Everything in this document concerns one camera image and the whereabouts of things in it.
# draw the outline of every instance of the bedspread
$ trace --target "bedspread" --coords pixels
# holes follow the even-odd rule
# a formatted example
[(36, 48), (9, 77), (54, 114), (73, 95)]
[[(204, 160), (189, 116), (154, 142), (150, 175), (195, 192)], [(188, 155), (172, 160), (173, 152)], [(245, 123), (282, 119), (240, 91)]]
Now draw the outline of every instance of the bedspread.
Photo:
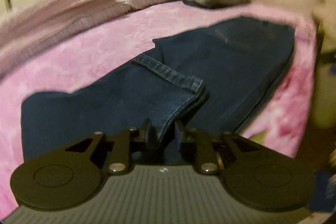
[(295, 55), (290, 71), (243, 132), (247, 138), (266, 132), (265, 146), (294, 157), (304, 133), (313, 88), (314, 23), (300, 14), (260, 3), (220, 10), (202, 10), (180, 1), (159, 4), (83, 32), (29, 60), (0, 83), (0, 218), (17, 206), (9, 179), (23, 162), (20, 113), (24, 98), (40, 90), (72, 92), (153, 48), (153, 38), (239, 15), (295, 27)]

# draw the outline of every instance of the fuzzy pink blanket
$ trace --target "fuzzy pink blanket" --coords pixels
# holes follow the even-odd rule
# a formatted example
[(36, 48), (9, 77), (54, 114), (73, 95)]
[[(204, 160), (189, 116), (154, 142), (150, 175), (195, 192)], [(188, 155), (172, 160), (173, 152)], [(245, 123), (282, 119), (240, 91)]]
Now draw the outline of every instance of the fuzzy pink blanket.
[(153, 38), (239, 15), (295, 27), (293, 65), (270, 102), (243, 133), (250, 138), (266, 132), (265, 146), (294, 157), (304, 133), (313, 88), (314, 23), (300, 14), (259, 3), (220, 10), (193, 8), (180, 1), (159, 4), (83, 32), (29, 60), (0, 83), (0, 219), (17, 206), (9, 179), (23, 162), (20, 113), (24, 98), (40, 90), (72, 92), (153, 48)]

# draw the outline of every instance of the screw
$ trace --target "screw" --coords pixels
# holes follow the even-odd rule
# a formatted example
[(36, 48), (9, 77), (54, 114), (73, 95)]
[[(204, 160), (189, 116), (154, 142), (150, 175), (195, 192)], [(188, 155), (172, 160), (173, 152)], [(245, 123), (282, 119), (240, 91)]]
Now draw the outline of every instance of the screw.
[(202, 164), (201, 165), (201, 169), (203, 172), (213, 172), (213, 171), (216, 171), (217, 170), (217, 165), (216, 164), (213, 164), (211, 162), (208, 162), (206, 164)]
[(125, 168), (126, 168), (126, 166), (124, 164), (119, 163), (119, 162), (111, 164), (109, 166), (109, 169), (112, 172), (121, 172), (121, 171), (125, 170)]

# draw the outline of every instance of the round black pad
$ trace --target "round black pad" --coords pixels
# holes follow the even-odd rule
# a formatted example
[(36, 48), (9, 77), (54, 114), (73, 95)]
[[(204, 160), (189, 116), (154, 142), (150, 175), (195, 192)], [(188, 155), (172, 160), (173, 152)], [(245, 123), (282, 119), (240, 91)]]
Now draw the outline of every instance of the round black pad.
[(311, 170), (283, 155), (247, 154), (224, 172), (224, 183), (232, 196), (264, 211), (281, 212), (307, 205), (315, 185)]
[(81, 204), (98, 190), (101, 172), (78, 152), (54, 152), (19, 166), (10, 186), (19, 204), (62, 210)]

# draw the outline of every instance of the jeans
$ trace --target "jeans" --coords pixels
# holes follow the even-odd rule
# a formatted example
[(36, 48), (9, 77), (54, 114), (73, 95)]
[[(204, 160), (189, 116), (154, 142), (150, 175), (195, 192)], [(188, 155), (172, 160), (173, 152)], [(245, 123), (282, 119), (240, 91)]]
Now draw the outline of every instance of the jeans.
[(21, 112), (24, 159), (95, 131), (140, 127), (146, 118), (159, 141), (173, 135), (178, 118), (211, 135), (238, 133), (287, 72), (294, 30), (239, 17), (153, 42), (154, 49), (88, 87), (28, 97)]

